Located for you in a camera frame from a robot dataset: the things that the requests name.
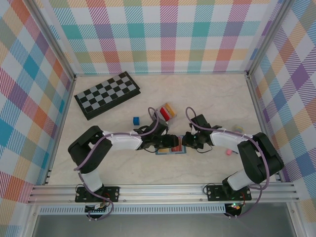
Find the colorful card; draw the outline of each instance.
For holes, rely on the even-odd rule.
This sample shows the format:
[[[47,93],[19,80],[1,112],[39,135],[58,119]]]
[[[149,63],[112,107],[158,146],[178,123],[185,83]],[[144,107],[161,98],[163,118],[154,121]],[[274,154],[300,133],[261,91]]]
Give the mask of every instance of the colorful card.
[[[172,154],[185,154],[185,153],[187,153],[186,147],[182,146],[182,137],[183,136],[178,136],[179,145],[177,147],[159,149],[158,151],[156,151],[156,155],[172,155]]]

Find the cable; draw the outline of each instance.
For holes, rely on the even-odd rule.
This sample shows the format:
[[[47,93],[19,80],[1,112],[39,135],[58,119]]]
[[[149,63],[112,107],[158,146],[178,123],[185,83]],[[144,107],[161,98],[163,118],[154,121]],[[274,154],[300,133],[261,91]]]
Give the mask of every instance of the cable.
[[[148,113],[150,115],[150,110],[154,110],[157,118],[158,118],[158,113],[157,111],[153,108],[153,107],[149,107],[148,108]],[[111,136],[116,136],[116,135],[127,135],[127,136],[131,136],[131,137],[143,137],[143,136],[147,136],[149,134],[151,134],[152,132],[154,132],[156,130],[156,128],[158,127],[158,124],[159,124],[159,119],[156,120],[156,124],[155,126],[153,127],[152,130],[150,130],[149,132],[146,132],[146,133],[142,133],[142,134],[132,134],[132,133],[127,133],[127,132],[115,132],[115,133],[110,133],[110,134],[107,134],[103,137],[101,137],[97,143],[93,146],[93,148],[91,149],[91,151],[89,152],[89,154],[87,155],[87,157],[84,159],[84,161],[78,165],[76,168],[74,168],[74,171],[78,171],[80,170],[86,163],[87,161],[90,159],[90,157],[92,156],[93,152],[95,151],[95,149],[98,147],[98,145],[104,140],[106,139],[107,137],[111,137]]]
[[[145,150],[146,152],[149,152],[149,153],[156,153],[159,149],[157,149],[157,150],[155,150],[155,151],[153,151],[153,152],[148,151],[146,148],[144,148],[144,150]]]
[[[91,221],[91,220],[100,221],[100,220],[102,220],[102,219],[108,217],[108,216],[113,212],[113,210],[114,210],[114,204],[113,204],[113,202],[112,202],[109,198],[100,196],[100,195],[94,193],[93,191],[91,191],[91,190],[88,188],[88,186],[85,184],[85,182],[84,182],[84,180],[83,180],[83,177],[82,177],[82,175],[81,175],[80,172],[78,173],[78,175],[79,175],[79,178],[81,179],[81,181],[83,182],[83,186],[85,187],[85,189],[86,189],[89,193],[91,193],[92,195],[94,195],[94,196],[97,197],[97,198],[101,198],[101,199],[103,199],[104,201],[109,202],[109,203],[112,205],[111,210],[109,211],[109,213],[107,213],[107,214],[105,214],[105,215],[99,217],[98,219],[97,219],[97,218],[92,219],[91,216],[90,216],[91,211],[89,211],[89,212],[88,212],[89,221]]]
[[[258,202],[260,201],[260,199],[261,199],[261,196],[262,196],[262,189],[260,190],[260,193],[259,193],[259,196],[258,196],[258,199],[256,200],[256,202],[253,204],[253,206],[250,208],[250,209],[248,209],[246,212],[244,212],[244,213],[242,213],[242,214],[240,214],[239,215],[239,217],[242,217],[242,216],[245,216],[245,215],[248,215],[251,211],[253,211],[253,209],[255,208],[255,206],[258,204]]]
[[[210,152],[210,151],[212,151],[212,150],[213,150],[213,147],[211,147],[211,149],[210,149],[210,150],[205,151],[205,152],[199,152],[199,151],[198,151],[198,149],[196,149],[196,151],[197,151],[198,153],[200,153],[200,154],[204,154],[204,153]]]
[[[242,198],[243,198],[243,205],[245,206],[246,205],[246,198],[245,198],[245,194],[243,194],[243,192],[240,192],[242,194]]]
[[[78,192],[77,192],[77,187],[78,187],[79,185],[84,186],[83,184],[77,184],[77,186],[75,187],[76,194],[78,193]]]
[[[207,185],[205,185],[205,186],[203,187],[203,193],[204,193],[205,195],[207,195],[207,193],[205,192],[205,188],[207,187]]]
[[[266,183],[265,183],[265,185],[264,185],[263,187],[261,187],[261,185],[260,185],[260,188],[255,187],[255,186],[249,186],[249,187],[252,188],[252,189],[256,189],[256,190],[264,190],[264,189],[266,189],[266,188],[268,187],[268,185],[269,185],[269,182],[270,182],[270,171],[269,171],[269,167],[268,167],[268,163],[267,163],[266,157],[265,157],[265,155],[263,154],[263,152],[262,152],[261,148],[259,147],[259,145],[258,145],[251,137],[248,137],[248,136],[246,136],[246,135],[242,135],[242,134],[240,134],[240,133],[231,132],[231,131],[227,131],[227,130],[220,130],[220,129],[213,129],[213,128],[205,128],[205,127],[201,127],[201,126],[195,124],[195,123],[190,119],[190,117],[189,117],[189,115],[188,115],[188,109],[190,109],[190,110],[194,113],[195,117],[196,117],[197,115],[196,115],[196,113],[195,113],[195,111],[194,111],[194,109],[193,109],[192,107],[187,107],[187,108],[186,108],[186,116],[187,116],[188,120],[190,121],[190,123],[191,123],[192,125],[194,125],[195,127],[199,128],[199,129],[202,129],[202,130],[206,130],[206,131],[228,133],[228,134],[231,134],[231,135],[234,135],[234,136],[237,136],[237,137],[244,137],[244,138],[248,139],[248,140],[256,147],[256,149],[258,150],[258,152],[259,152],[260,155],[261,155],[263,164],[264,164],[264,166],[265,166],[267,179],[266,179]]]
[[[144,126],[141,126],[139,129],[143,131],[143,129],[146,129],[148,127],[149,127],[148,125],[144,125]]]

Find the plaid fabric backdrop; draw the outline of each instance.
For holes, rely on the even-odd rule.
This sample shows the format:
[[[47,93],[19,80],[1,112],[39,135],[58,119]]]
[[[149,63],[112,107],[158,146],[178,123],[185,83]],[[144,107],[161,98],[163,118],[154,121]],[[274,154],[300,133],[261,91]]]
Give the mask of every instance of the plaid fabric backdrop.
[[[55,143],[70,79],[22,0],[0,1],[0,237],[17,236]]]
[[[74,71],[85,74],[244,71],[278,4],[277,0],[37,3]]]
[[[278,11],[280,10],[280,8],[281,8],[283,2],[284,2],[284,0],[278,0],[278,1],[277,1],[277,4],[276,4],[276,6],[275,6],[275,8],[274,8],[274,10],[273,10],[273,12],[272,12],[272,14],[271,14],[271,16],[270,16],[268,22],[267,22],[267,24],[266,24],[266,26],[265,26],[265,28],[264,28],[262,34],[261,34],[261,36],[260,36],[260,38],[259,38],[259,40],[258,40],[258,42],[257,42],[257,44],[256,44],[256,47],[255,47],[255,49],[254,49],[253,52],[252,52],[252,55],[251,55],[251,57],[250,57],[250,60],[249,60],[248,63],[247,63],[247,66],[246,66],[246,69],[245,69],[246,71],[249,70],[249,68],[250,68],[250,66],[251,66],[251,64],[252,64],[252,62],[253,62],[253,60],[254,60],[254,58],[256,57],[257,52],[258,52],[259,48],[261,47],[261,45],[262,45],[264,39],[266,38],[267,32],[268,32],[268,30],[270,29],[270,26],[272,25],[273,21],[275,20],[277,14],[278,14]]]
[[[316,232],[316,0],[296,0],[254,76],[284,174]]]

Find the metal rail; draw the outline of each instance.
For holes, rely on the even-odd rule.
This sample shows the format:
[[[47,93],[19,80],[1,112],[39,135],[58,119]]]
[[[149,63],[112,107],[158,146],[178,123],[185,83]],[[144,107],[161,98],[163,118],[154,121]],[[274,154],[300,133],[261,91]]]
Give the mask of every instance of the metal rail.
[[[202,192],[205,184],[177,185],[118,185],[119,204],[194,204],[194,203],[231,203],[232,201],[207,201]],[[77,205],[75,202],[76,185],[34,186],[29,198],[30,205]],[[259,191],[252,190],[255,202]],[[292,183],[270,183],[263,191],[260,202],[297,202],[298,194]]]

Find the vent grille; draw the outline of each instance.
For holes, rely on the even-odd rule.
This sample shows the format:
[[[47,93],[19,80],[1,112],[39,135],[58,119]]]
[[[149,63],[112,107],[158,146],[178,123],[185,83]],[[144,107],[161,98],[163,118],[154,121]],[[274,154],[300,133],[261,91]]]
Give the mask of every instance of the vent grille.
[[[94,213],[106,214],[105,212],[93,211]],[[186,204],[186,205],[119,205],[114,206],[112,214],[202,214],[202,213],[225,213],[224,204]],[[84,206],[42,206],[40,215],[83,215]]]

